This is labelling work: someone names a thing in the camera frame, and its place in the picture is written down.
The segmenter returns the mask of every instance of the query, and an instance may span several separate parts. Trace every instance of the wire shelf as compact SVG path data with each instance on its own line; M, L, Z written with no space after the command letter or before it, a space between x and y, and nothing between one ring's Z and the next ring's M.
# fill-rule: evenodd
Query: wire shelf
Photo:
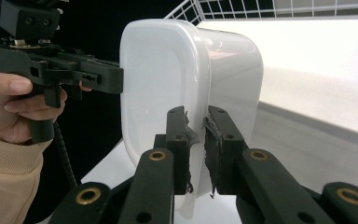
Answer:
M358 17L358 0L185 0L166 19L207 20Z

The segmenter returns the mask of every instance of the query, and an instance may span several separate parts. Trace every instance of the beige sleeve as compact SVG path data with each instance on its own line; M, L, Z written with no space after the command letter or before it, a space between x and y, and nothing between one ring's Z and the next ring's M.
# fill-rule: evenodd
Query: beige sleeve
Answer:
M0 223L22 223L39 184L42 153L51 141L31 146L0 142Z

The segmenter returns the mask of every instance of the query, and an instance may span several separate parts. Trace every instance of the white plastic container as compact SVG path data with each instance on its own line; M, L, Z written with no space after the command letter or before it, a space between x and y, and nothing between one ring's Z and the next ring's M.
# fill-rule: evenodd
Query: white plastic container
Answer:
M249 141L263 74L260 53L243 35L198 29L187 21L145 20L125 28L120 66L122 132L135 165L153 147L155 135L165 133L174 107L185 107L188 126L200 136L190 153L194 192L175 196L176 210L191 217L197 196L211 190L208 172L201 170L207 107L225 109Z

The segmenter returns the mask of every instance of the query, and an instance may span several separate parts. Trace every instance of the lid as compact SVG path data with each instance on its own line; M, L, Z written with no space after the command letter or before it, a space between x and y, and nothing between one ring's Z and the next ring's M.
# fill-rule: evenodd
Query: lid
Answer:
M188 126L203 135L211 71L208 51L193 24L173 20L130 23L121 38L120 67L124 69L122 132L135 165L143 152L153 148L155 135L166 132L167 112L177 106L185 107ZM175 197L175 208L185 217L192 215L202 155L203 142L190 152L194 192Z

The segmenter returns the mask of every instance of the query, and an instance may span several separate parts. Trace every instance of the hand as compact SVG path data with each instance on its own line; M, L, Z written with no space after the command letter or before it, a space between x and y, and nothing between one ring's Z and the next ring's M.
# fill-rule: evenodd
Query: hand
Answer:
M28 119L56 119L65 107L67 94L61 90L61 107L45 105L44 95L19 99L33 88L26 78L0 73L0 140L13 144L23 144L31 139Z

